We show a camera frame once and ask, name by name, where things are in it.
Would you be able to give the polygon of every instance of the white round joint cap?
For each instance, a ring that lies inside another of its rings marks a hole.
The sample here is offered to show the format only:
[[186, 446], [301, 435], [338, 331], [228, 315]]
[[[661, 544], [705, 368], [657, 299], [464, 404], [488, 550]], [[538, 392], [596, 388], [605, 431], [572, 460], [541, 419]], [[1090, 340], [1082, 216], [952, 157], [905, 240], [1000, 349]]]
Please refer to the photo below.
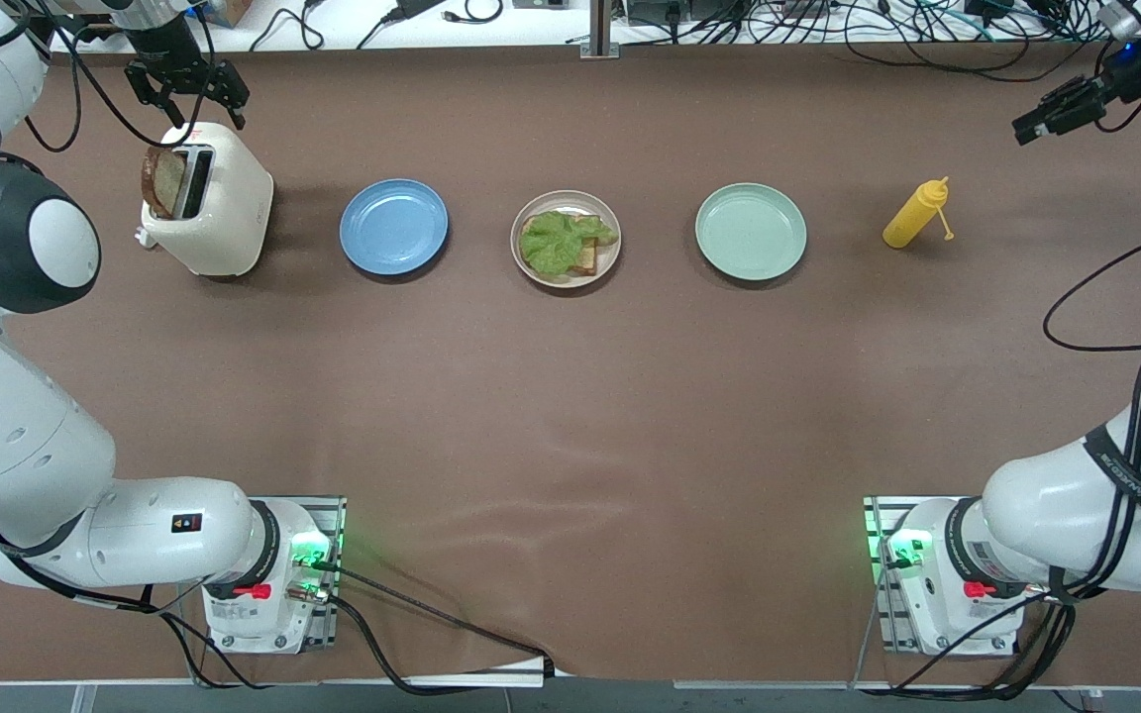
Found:
[[29, 249], [38, 267], [64, 287], [82, 287], [99, 269], [95, 226], [67, 200], [47, 198], [29, 216]]

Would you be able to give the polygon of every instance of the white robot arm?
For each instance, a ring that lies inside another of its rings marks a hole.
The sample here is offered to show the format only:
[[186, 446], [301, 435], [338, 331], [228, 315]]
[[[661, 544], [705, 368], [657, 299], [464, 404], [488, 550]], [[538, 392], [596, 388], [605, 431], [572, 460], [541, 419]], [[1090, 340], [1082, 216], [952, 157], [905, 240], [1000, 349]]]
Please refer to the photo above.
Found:
[[[11, 37], [17, 26], [0, 10], [0, 38], [9, 38], [0, 41], [0, 141], [46, 73], [32, 42]], [[100, 257], [87, 213], [32, 163], [0, 151], [0, 317], [84, 297]], [[318, 586], [304, 564], [330, 548], [311, 517], [213, 479], [119, 481], [114, 461], [108, 432], [13, 348], [0, 319], [0, 578], [83, 589], [203, 582], [225, 649], [296, 653], [309, 605], [289, 591]]]

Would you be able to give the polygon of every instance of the brown table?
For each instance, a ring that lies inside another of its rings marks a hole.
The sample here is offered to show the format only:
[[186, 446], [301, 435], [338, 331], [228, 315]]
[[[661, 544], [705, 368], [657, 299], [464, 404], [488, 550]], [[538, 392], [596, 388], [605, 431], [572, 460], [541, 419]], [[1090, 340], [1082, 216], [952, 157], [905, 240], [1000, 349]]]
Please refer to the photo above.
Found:
[[[242, 136], [276, 179], [257, 269], [210, 282], [135, 244], [141, 146], [87, 90], [70, 153], [25, 131], [8, 147], [90, 212], [104, 269], [89, 298], [10, 333], [115, 435], [119, 477], [342, 493], [349, 564], [566, 672], [848, 680], [873, 588], [861, 496], [979, 492], [1127, 397], [1135, 356], [1066, 353], [1038, 331], [1058, 294], [1141, 241], [1141, 118], [1110, 137], [1011, 137], [1065, 73], [996, 86], [841, 47], [238, 66], [253, 91]], [[115, 66], [100, 76], [135, 107]], [[67, 81], [54, 71], [35, 112], [51, 137]], [[940, 176], [957, 240], [933, 226], [884, 248], [883, 224]], [[452, 213], [443, 258], [413, 281], [367, 278], [337, 244], [346, 202], [385, 177], [429, 183]], [[804, 211], [809, 249], [784, 279], [747, 289], [698, 257], [698, 204], [733, 181]], [[536, 289], [508, 252], [521, 204], [558, 188], [599, 195], [624, 226], [620, 265], [580, 297]], [[1141, 339], [1141, 258], [1059, 327]], [[349, 595], [403, 672], [516, 659]], [[864, 678], [919, 663], [873, 653]], [[332, 653], [242, 664], [261, 680], [377, 673], [346, 624]], [[181, 675], [161, 624], [0, 583], [0, 680]], [[1141, 686], [1141, 595], [1087, 605], [1051, 680]]]

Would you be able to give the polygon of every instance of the metal post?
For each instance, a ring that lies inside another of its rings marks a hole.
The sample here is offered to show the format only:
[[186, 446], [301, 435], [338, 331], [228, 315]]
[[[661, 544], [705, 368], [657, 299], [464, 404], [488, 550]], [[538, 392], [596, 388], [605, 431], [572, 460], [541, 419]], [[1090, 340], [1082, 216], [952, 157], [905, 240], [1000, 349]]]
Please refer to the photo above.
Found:
[[610, 41], [612, 0], [592, 0], [589, 9], [589, 40], [580, 43], [581, 59], [617, 59], [620, 44]]

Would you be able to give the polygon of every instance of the yellow squeeze bottle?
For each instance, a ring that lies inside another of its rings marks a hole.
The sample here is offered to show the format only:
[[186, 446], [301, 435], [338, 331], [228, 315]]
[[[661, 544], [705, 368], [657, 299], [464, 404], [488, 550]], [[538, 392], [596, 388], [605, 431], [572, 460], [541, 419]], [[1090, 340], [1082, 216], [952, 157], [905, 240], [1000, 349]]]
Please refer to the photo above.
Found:
[[949, 229], [949, 221], [945, 220], [942, 211], [946, 200], [949, 198], [946, 185], [948, 181], [949, 177], [942, 177], [941, 180], [929, 180], [919, 186], [914, 195], [911, 195], [900, 208], [897, 217], [884, 227], [883, 242], [891, 244], [892, 248], [905, 248], [937, 213], [941, 217], [941, 222], [945, 222], [945, 240], [954, 240], [954, 230]]

